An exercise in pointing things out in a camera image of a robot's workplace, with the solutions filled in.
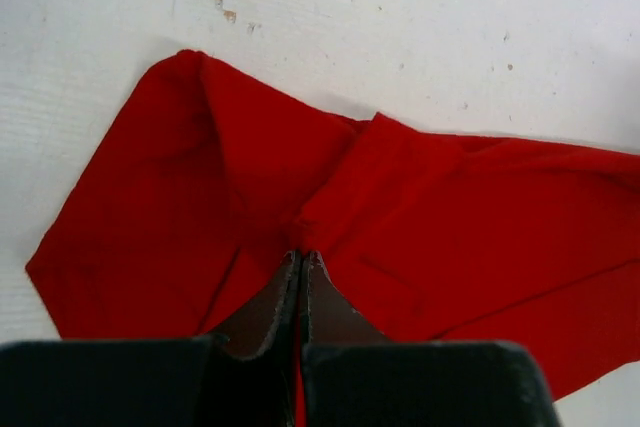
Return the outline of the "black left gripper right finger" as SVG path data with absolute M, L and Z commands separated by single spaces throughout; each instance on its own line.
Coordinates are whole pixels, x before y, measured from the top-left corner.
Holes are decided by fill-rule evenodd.
M 502 341 L 398 343 L 304 260 L 300 368 L 309 426 L 557 426 L 533 357 Z

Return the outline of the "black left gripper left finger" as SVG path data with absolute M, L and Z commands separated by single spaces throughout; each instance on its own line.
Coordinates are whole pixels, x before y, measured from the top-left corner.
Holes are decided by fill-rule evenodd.
M 211 331 L 1 347 L 4 426 L 292 426 L 301 256 Z

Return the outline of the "red t-shirt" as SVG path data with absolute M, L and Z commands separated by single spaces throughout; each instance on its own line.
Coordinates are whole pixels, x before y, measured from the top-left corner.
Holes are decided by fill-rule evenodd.
M 353 120 L 190 50 L 141 77 L 26 270 L 64 338 L 166 338 L 290 250 L 395 340 L 526 346 L 557 397 L 639 357 L 637 156 Z

